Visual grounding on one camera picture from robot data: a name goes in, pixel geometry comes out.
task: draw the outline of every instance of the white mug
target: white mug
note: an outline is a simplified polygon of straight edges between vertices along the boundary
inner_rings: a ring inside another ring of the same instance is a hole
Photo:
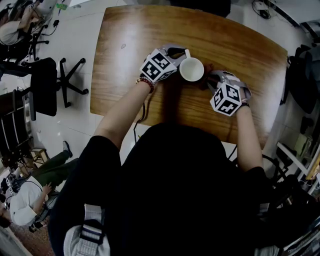
[[[200,80],[205,73],[204,65],[197,58],[191,57],[188,49],[185,50],[185,55],[186,59],[181,62],[179,68],[181,76],[189,82]]]

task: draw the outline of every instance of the wooden table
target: wooden table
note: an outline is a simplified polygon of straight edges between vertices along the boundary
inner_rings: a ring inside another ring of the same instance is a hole
[[[266,143],[282,96],[287,51],[234,21],[197,10],[154,5],[107,8],[96,46],[90,111],[104,115],[135,86],[139,68],[155,48],[173,43],[204,65],[227,70],[252,91],[250,106],[261,147]],[[236,117],[214,112],[212,93],[186,82],[179,72],[159,83],[146,101],[142,123],[177,122],[237,143]]]

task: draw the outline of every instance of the strap buckle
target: strap buckle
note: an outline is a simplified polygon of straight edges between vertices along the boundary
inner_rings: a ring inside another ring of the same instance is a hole
[[[96,219],[85,220],[81,230],[80,239],[102,245],[105,234],[103,233],[103,225]]]

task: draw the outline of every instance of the white shirt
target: white shirt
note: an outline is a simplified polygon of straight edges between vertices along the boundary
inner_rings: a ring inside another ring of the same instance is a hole
[[[21,41],[24,37],[21,36],[18,39],[19,31],[18,26],[20,21],[9,21],[8,23],[2,25],[0,27],[0,43],[6,46],[11,46],[19,41]]]
[[[31,176],[22,184],[19,192],[11,197],[9,210],[14,224],[19,226],[27,225],[37,216],[33,207],[36,200],[40,197],[42,189],[43,187],[40,183]]]

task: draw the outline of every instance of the white tiled floor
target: white tiled floor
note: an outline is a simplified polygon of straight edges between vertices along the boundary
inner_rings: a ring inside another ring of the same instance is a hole
[[[66,0],[64,3],[68,5],[70,1]],[[2,0],[0,9],[8,2],[13,1]],[[51,57],[57,63],[62,58],[66,58],[64,64],[66,72],[70,71],[81,58],[85,58],[86,63],[78,68],[71,79],[71,83],[82,90],[88,88],[90,91],[96,44],[105,8],[121,5],[125,5],[123,0],[92,0],[77,7],[68,7],[66,10],[61,10],[60,14],[59,10],[55,8],[46,33],[49,34],[53,31],[54,20],[60,20],[60,23],[53,35],[45,37],[46,40],[50,40],[50,43],[39,46],[39,57],[41,59]],[[251,3],[233,4],[231,13],[227,18],[265,35],[285,48],[289,55],[294,55],[300,44],[310,45],[311,43],[308,36],[300,28],[292,27],[280,15],[274,16],[270,20],[262,19],[254,13]],[[23,79],[9,75],[4,76],[0,83],[0,93],[4,88],[7,88],[7,91],[10,92],[17,86],[23,88],[30,86],[30,76]],[[90,113],[89,94],[79,95],[71,90],[68,90],[67,93],[68,100],[72,102],[71,107],[64,108],[62,92],[59,91],[57,93],[57,115],[50,117],[38,113],[37,120],[32,124],[36,144],[45,147],[49,157],[55,156],[62,150],[63,140],[69,142],[74,155],[73,158],[79,157],[102,119],[102,116]],[[276,143],[279,140],[294,146],[303,116],[303,111],[289,95],[287,103],[279,108],[264,153],[273,157]],[[138,135],[142,135],[147,129],[148,126],[138,125]],[[120,151],[122,162],[133,145],[132,126]],[[224,143],[224,146],[227,155],[229,155],[234,145]]]

